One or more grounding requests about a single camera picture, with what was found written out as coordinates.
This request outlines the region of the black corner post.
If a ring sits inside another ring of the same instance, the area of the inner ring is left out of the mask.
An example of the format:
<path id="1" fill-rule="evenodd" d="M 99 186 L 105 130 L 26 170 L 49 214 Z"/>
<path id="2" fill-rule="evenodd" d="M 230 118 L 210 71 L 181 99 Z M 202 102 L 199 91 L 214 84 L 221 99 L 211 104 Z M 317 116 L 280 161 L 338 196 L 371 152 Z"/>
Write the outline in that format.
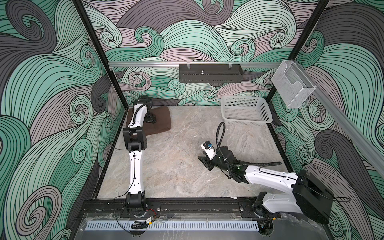
<path id="1" fill-rule="evenodd" d="M 319 21 L 321 15 L 324 12 L 328 3 L 329 3 L 329 0 L 320 0 L 317 3 L 312 15 L 310 16 L 310 18 L 308 19 L 308 21 L 304 27 L 303 32 L 301 33 L 298 41 L 296 42 L 293 50 L 291 51 L 291 53 L 288 57 L 288 60 L 295 60 L 297 58 L 300 50 L 302 49 L 302 47 L 305 45 L 308 38 L 310 37 L 312 31 L 314 30 L 317 22 Z"/>
<path id="2" fill-rule="evenodd" d="M 98 56 L 102 62 L 104 69 L 106 70 L 106 73 L 107 73 L 115 91 L 117 92 L 117 95 L 118 95 L 124 109 L 128 110 L 129 109 L 128 103 L 124 97 L 123 91 L 120 88 L 120 84 L 117 80 L 115 73 L 110 69 L 107 56 L 106 56 L 106 54 L 102 48 L 102 45 L 101 45 L 101 43 L 97 37 L 96 31 L 93 28 L 93 25 L 91 23 L 91 20 L 90 20 L 88 14 L 87 14 L 87 11 L 84 7 L 83 2 L 80 0 L 72 0 L 72 2 L 73 2 L 74 6 L 78 12 L 80 19 L 82 20 L 82 23 L 83 23 L 90 39 L 91 39 L 92 44 L 96 48 L 96 52 L 97 52 L 97 54 L 98 54 Z"/>

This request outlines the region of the white plastic laundry basket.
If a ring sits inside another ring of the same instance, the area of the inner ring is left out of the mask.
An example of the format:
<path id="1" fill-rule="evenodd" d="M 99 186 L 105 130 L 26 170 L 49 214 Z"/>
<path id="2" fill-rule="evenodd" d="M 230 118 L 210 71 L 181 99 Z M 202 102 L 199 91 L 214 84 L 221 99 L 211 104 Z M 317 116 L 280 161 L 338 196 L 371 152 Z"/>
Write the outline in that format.
<path id="1" fill-rule="evenodd" d="M 226 125 L 260 127 L 273 121 L 265 99 L 246 96 L 223 96 L 221 113 Z"/>

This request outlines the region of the black corner post left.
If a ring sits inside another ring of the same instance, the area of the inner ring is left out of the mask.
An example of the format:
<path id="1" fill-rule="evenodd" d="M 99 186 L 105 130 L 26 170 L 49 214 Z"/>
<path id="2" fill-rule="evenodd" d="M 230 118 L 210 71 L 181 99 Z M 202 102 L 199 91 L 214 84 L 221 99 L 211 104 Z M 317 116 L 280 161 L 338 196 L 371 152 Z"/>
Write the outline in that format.
<path id="1" fill-rule="evenodd" d="M 82 23 L 83 23 L 90 39 L 91 39 L 92 44 L 96 48 L 96 52 L 97 52 L 97 54 L 98 54 L 98 56 L 102 62 L 104 69 L 106 70 L 106 73 L 107 73 L 115 91 L 117 92 L 117 95 L 118 95 L 124 109 L 128 110 L 129 109 L 128 103 L 124 97 L 123 91 L 120 88 L 120 84 L 117 80 L 115 73 L 110 69 L 107 56 L 106 56 L 106 54 L 102 48 L 102 45 L 101 45 L 101 43 L 97 37 L 96 31 L 93 28 L 93 25 L 91 23 L 91 20 L 90 20 L 88 14 L 87 14 L 87 11 L 84 7 L 83 2 L 80 0 L 72 0 L 72 2 L 73 2 L 74 6 L 78 12 L 80 19 L 82 20 Z"/>

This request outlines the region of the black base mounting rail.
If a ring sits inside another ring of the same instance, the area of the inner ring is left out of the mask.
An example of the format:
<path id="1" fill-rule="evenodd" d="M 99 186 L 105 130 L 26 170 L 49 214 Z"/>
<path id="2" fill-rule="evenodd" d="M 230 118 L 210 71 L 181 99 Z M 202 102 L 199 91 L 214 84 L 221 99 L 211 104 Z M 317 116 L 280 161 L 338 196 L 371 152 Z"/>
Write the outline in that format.
<path id="1" fill-rule="evenodd" d="M 175 214 L 234 214 L 236 217 L 266 219 L 279 217 L 287 210 L 267 213 L 262 210 L 257 198 L 148 198 L 146 209 L 128 209 L 124 199 L 87 200 L 83 203 L 81 214 L 116 214 L 122 218 L 143 218 L 155 216 L 166 219 Z"/>

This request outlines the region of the aluminium rail right wall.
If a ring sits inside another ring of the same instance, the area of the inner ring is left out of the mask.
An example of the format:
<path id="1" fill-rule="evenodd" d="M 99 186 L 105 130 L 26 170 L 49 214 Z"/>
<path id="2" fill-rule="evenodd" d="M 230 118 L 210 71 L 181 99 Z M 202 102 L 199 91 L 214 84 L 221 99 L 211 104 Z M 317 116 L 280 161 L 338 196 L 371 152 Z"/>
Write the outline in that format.
<path id="1" fill-rule="evenodd" d="M 307 69 L 304 69 L 302 66 L 299 67 L 315 87 L 313 94 L 316 98 L 320 100 L 340 128 L 343 129 L 344 133 L 349 136 L 349 139 L 352 140 L 359 151 L 367 158 L 368 162 L 383 176 L 383 154 L 348 118 L 348 101 L 343 97 L 342 90 L 331 75 L 319 67 L 309 67 Z"/>

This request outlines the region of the aluminium rail back wall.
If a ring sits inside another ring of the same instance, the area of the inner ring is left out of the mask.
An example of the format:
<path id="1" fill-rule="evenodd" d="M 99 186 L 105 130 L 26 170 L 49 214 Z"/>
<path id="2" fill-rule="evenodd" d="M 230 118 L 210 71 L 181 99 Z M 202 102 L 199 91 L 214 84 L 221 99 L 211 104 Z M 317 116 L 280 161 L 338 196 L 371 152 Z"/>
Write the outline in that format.
<path id="1" fill-rule="evenodd" d="M 111 61 L 108 62 L 111 68 L 176 68 L 179 65 L 241 65 L 242 68 L 278 68 L 280 62 L 277 63 L 261 63 L 261 62 L 128 62 L 128 61 Z"/>

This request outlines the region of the clear plastic wall bin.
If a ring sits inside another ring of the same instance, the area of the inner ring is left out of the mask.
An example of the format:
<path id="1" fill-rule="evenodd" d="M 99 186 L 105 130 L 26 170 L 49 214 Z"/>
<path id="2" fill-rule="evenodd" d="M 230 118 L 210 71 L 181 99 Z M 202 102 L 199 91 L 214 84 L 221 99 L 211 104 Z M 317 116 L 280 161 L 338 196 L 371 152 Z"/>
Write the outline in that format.
<path id="1" fill-rule="evenodd" d="M 272 83 L 288 109 L 298 109 L 316 89 L 303 66 L 295 61 L 282 61 Z"/>

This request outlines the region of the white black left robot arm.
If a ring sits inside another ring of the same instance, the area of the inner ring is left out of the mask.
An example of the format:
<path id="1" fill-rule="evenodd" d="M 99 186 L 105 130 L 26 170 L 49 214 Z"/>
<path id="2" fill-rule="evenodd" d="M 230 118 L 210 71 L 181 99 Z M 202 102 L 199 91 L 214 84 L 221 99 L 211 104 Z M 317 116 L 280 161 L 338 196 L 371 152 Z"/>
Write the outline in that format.
<path id="1" fill-rule="evenodd" d="M 134 215 L 143 215 L 147 210 L 145 187 L 142 181 L 143 152 L 147 148 L 144 122 L 150 119 L 152 100 L 141 96 L 134 101 L 133 115 L 129 124 L 123 128 L 126 150 L 130 158 L 130 185 L 126 193 L 125 206 Z"/>

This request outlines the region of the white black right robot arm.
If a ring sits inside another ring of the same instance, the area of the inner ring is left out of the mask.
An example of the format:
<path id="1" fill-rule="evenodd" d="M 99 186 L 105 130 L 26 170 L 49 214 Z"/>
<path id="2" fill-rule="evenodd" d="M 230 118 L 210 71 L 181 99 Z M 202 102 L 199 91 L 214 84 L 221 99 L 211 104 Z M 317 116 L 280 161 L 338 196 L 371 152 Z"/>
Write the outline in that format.
<path id="1" fill-rule="evenodd" d="M 334 194 L 310 172 L 288 173 L 269 169 L 280 162 L 240 161 L 228 147 L 215 149 L 209 141 L 201 144 L 201 148 L 204 155 L 198 159 L 209 171 L 218 168 L 237 183 L 263 185 L 280 191 L 279 194 L 259 194 L 254 203 L 259 214 L 296 213 L 319 224 L 329 223 Z"/>

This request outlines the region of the brown corduroy trousers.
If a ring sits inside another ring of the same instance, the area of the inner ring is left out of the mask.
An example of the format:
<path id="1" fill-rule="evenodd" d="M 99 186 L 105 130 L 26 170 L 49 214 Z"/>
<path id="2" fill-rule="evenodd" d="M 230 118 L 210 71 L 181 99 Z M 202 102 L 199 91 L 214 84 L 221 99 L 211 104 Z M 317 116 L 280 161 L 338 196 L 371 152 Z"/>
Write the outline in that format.
<path id="1" fill-rule="evenodd" d="M 134 120 L 134 110 L 138 107 L 134 107 L 129 110 L 128 117 L 130 117 L 130 121 L 127 120 L 127 125 L 123 127 L 122 133 L 124 137 L 129 137 L 128 127 L 134 128 L 142 123 L 143 132 L 146 136 L 155 135 L 159 133 L 163 133 L 169 131 L 171 129 L 171 116 L 170 111 L 167 106 L 158 107 L 147 112 L 147 115 L 150 114 L 151 117 L 155 117 L 156 121 L 147 123 L 150 120 L 149 117 L 145 117 L 143 112 L 147 110 L 147 107 L 143 107 L 140 109 L 139 113 L 136 115 L 136 119 Z"/>

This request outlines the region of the black corner post right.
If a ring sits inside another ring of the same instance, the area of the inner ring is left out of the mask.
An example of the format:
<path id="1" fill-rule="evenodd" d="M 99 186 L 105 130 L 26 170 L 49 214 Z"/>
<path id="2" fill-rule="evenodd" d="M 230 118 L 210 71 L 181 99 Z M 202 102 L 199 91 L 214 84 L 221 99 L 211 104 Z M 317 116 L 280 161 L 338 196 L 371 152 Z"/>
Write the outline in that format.
<path id="1" fill-rule="evenodd" d="M 302 47 L 305 45 L 308 38 L 310 37 L 312 31 L 314 30 L 317 22 L 319 21 L 321 15 L 324 12 L 328 3 L 329 3 L 329 0 L 320 0 L 317 3 L 312 15 L 310 16 L 310 18 L 308 19 L 308 21 L 304 27 L 303 32 L 301 33 L 298 41 L 296 42 L 293 50 L 291 51 L 291 53 L 288 57 L 288 60 L 295 60 L 297 58 L 300 50 L 302 49 Z"/>

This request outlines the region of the aluminium rail wall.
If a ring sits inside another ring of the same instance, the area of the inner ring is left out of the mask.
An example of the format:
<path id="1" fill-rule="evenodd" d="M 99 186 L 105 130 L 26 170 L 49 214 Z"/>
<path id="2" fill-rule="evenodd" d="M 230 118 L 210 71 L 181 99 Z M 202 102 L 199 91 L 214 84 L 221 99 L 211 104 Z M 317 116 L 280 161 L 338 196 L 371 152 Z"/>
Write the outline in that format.
<path id="1" fill-rule="evenodd" d="M 319 67 L 309 67 L 307 69 L 304 69 L 302 66 L 299 67 L 315 87 L 313 94 L 316 98 L 320 100 L 340 128 L 343 129 L 344 133 L 349 136 L 349 139 L 352 140 L 359 151 L 367 158 L 368 162 L 383 176 L 383 154 L 348 118 L 348 101 L 343 97 L 342 90 L 331 75 Z"/>
<path id="2" fill-rule="evenodd" d="M 128 61 L 111 61 L 108 62 L 111 68 L 176 68 L 179 65 L 241 65 L 242 68 L 278 68 L 280 62 L 277 63 L 261 63 L 261 62 L 128 62 Z"/>

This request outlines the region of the black perforated wall tray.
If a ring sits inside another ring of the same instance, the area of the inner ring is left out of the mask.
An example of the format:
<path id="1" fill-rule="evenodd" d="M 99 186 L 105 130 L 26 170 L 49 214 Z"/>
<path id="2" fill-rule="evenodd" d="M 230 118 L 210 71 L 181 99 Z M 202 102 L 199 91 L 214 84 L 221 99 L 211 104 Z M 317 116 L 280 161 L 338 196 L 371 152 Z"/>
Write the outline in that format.
<path id="1" fill-rule="evenodd" d="M 181 83 L 240 83 L 243 76 L 241 65 L 179 65 Z"/>

